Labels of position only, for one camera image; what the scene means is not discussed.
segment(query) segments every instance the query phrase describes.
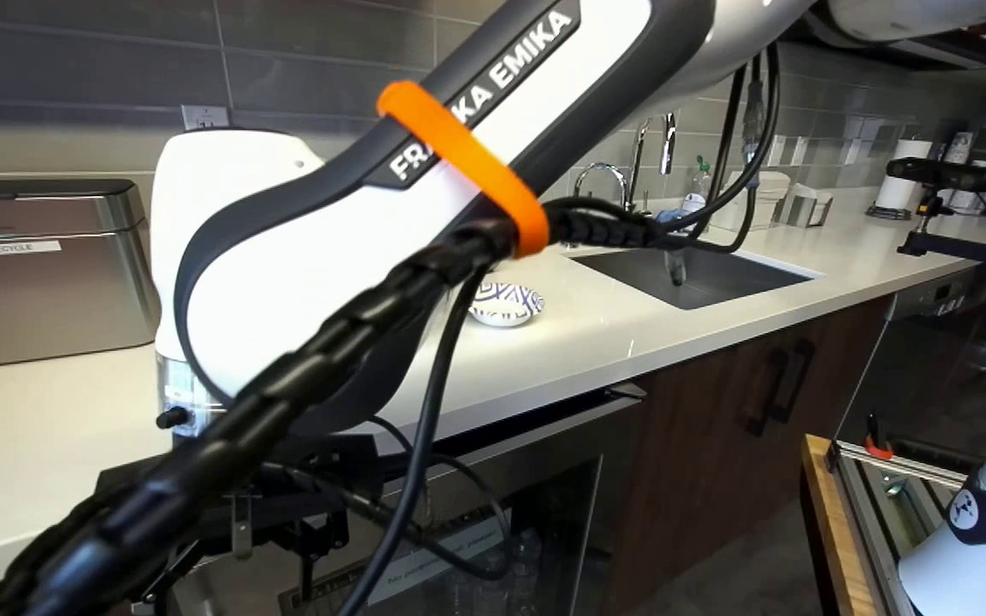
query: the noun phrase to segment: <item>orange band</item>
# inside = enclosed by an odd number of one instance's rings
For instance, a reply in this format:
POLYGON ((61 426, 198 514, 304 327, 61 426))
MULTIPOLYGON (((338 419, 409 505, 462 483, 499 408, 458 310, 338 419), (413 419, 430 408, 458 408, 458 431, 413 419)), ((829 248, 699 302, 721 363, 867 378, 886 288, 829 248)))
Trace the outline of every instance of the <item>orange band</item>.
POLYGON ((519 231, 516 256, 536 254, 550 241, 550 225, 535 191, 502 159, 484 151, 469 126, 462 126, 427 87, 416 82, 390 82, 381 93, 381 114, 393 117, 402 131, 425 141, 440 159, 469 176, 489 201, 497 201, 519 231))
POLYGON ((876 445, 872 437, 867 437, 867 451, 868 451, 868 458, 878 458, 878 463, 891 463, 892 458, 892 445, 876 445))

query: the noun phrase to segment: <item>cabinet door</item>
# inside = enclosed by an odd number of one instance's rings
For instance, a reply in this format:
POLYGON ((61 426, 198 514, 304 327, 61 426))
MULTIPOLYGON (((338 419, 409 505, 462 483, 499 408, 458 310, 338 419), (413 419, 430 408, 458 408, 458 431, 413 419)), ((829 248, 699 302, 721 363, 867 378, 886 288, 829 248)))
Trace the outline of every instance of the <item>cabinet door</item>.
POLYGON ((802 437, 835 431, 883 310, 886 302, 868 302, 644 378, 651 398, 618 524, 612 612, 796 497, 802 437))
POLYGON ((710 352, 644 378, 635 467, 616 540, 608 612, 626 612, 670 574, 752 524, 763 437, 745 434, 767 394, 763 358, 748 344, 710 352))
POLYGON ((860 391, 891 304, 891 296, 876 296, 796 327, 796 335, 813 344, 813 363, 795 408, 802 431, 825 437, 835 434, 850 400, 860 391))

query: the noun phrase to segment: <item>kitchen counter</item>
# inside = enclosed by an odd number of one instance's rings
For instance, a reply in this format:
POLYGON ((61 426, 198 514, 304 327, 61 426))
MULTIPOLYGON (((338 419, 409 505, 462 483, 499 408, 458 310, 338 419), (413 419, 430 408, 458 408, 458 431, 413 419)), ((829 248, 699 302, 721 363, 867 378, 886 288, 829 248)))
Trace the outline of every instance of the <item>kitchen counter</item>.
MULTIPOLYGON (((860 210, 862 199, 868 193, 838 193, 825 230, 772 225, 748 237, 745 256, 811 280, 699 310, 677 310, 576 262, 577 248, 543 248, 497 268, 497 280, 535 288, 543 314, 528 327, 465 325, 437 434, 621 382, 967 268, 933 254, 899 256, 898 247, 909 225, 846 214, 860 210)), ((940 218, 932 230, 986 241, 986 218, 940 218)), ((416 416, 430 343, 434 335, 425 339, 413 370, 384 411, 401 426, 416 416)), ((100 467, 168 449, 168 434, 154 431, 154 412, 151 349, 0 367, 0 570, 93 490, 100 467)))

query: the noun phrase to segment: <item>wall outlet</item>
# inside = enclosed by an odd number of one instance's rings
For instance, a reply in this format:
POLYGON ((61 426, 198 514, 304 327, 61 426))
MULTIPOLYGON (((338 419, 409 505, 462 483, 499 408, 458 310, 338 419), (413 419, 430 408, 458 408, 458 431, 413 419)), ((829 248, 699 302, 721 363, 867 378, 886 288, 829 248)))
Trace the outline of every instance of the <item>wall outlet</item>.
POLYGON ((796 141, 795 141, 795 151, 791 151, 791 166, 802 166, 802 164, 805 164, 805 153, 809 153, 809 141, 796 137, 796 141))
POLYGON ((772 132, 771 151, 767 151, 767 166, 777 166, 785 151, 787 151, 787 137, 772 132))
POLYGON ((180 104, 183 131, 230 126, 227 104, 180 104))

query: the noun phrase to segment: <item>sink basin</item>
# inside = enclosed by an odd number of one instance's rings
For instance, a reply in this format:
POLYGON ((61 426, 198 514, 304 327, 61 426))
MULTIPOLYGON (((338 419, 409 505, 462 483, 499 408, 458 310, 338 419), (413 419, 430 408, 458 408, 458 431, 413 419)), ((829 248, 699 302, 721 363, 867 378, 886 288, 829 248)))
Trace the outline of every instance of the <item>sink basin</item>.
POLYGON ((682 248, 682 256, 689 269, 682 283, 670 280, 659 248, 591 254, 576 258, 684 310, 809 280, 731 254, 682 248))

